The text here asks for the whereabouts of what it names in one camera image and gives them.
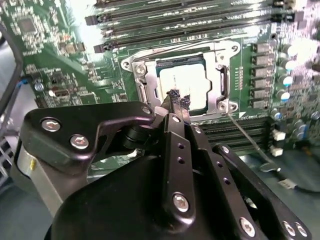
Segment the hole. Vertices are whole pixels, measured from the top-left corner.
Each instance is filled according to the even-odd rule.
[[[130,63],[128,63],[127,61],[125,61],[125,62],[123,63],[123,66],[127,69],[127,68],[130,66]]]
[[[226,178],[226,177],[223,178],[223,181],[224,181],[225,184],[227,184],[227,185],[230,185],[230,184],[231,184],[231,182],[229,181],[229,179]]]
[[[180,149],[184,149],[184,148],[185,148],[185,146],[184,146],[183,144],[179,143],[179,144],[178,144],[178,148],[180,148]]]
[[[185,160],[183,160],[182,157],[178,157],[177,160],[178,160],[178,163],[185,164]]]
[[[179,118],[177,118],[176,116],[172,116],[172,119],[173,119],[175,122],[177,122],[177,123],[179,123],[179,122],[180,122],[180,119],[179,119]]]

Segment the chip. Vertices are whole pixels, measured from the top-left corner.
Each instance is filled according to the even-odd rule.
[[[313,94],[313,95],[309,96],[308,101],[313,102],[313,101],[317,100],[317,98],[318,98],[318,94]]]
[[[265,107],[265,101],[263,100],[259,100],[259,101],[253,101],[251,103],[251,106],[254,108],[254,109],[263,109]]]
[[[67,45],[65,46],[65,51],[66,51],[68,54],[75,54],[75,53],[77,52],[77,49],[76,49],[75,44],[73,44],[73,43],[67,44]]]
[[[298,75],[293,78],[293,84],[302,84],[304,76]]]
[[[22,33],[34,33],[36,32],[36,27],[31,17],[22,18],[17,21],[18,26]]]
[[[207,92],[211,83],[206,78],[201,63],[164,68],[159,73],[157,96],[163,101],[167,92],[178,89],[181,96],[190,95],[190,110],[202,110],[207,106]]]
[[[255,87],[256,89],[262,89],[266,86],[267,80],[266,79],[258,79],[258,80],[253,80],[252,83],[253,83],[252,84],[253,87]]]
[[[252,74],[254,77],[264,78],[264,77],[270,76],[272,74],[272,69],[273,69],[272,66],[254,68],[252,71]]]
[[[297,28],[298,30],[305,29],[306,27],[307,27],[307,20],[298,22],[298,28]]]
[[[254,90],[252,91],[252,97],[254,99],[263,99],[266,95],[266,91],[263,89],[263,90]]]

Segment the metal frame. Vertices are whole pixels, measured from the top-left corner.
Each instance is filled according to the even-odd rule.
[[[210,51],[199,51],[194,54],[160,58],[162,54],[201,48],[209,48]],[[211,89],[207,93],[208,109],[203,115],[192,116],[191,120],[193,122],[205,121],[218,119],[226,113],[237,111],[239,108],[237,102],[229,100],[229,66],[230,58],[238,54],[240,50],[240,44],[231,40],[203,41],[192,44],[180,44],[178,46],[165,46],[141,50],[121,61],[121,67],[126,71],[133,72],[140,100],[154,108],[162,104],[161,100],[156,96],[158,88],[157,62],[202,56],[205,60],[206,79],[211,85]]]

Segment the black bracket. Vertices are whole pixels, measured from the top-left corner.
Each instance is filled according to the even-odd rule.
[[[139,101],[36,109],[25,116],[20,139],[29,154],[74,175],[86,171],[92,161],[105,159],[123,127],[150,125],[155,118],[152,109]],[[47,131],[42,127],[44,120],[55,120],[61,128]],[[85,149],[71,145],[75,135],[87,139]]]

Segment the integrated circuit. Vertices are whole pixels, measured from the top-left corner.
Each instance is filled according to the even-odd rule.
[[[265,101],[263,100],[254,100],[251,102],[251,106],[254,109],[263,109],[265,107]]]
[[[17,20],[17,24],[22,33],[34,33],[37,31],[34,21],[31,16],[21,18]]]
[[[252,75],[257,78],[265,78],[271,76],[273,67],[257,67],[252,69]]]
[[[266,95],[266,90],[252,90],[251,95],[254,99],[263,99]]]
[[[256,89],[262,89],[266,86],[266,84],[267,84],[267,79],[252,80],[252,85]]]

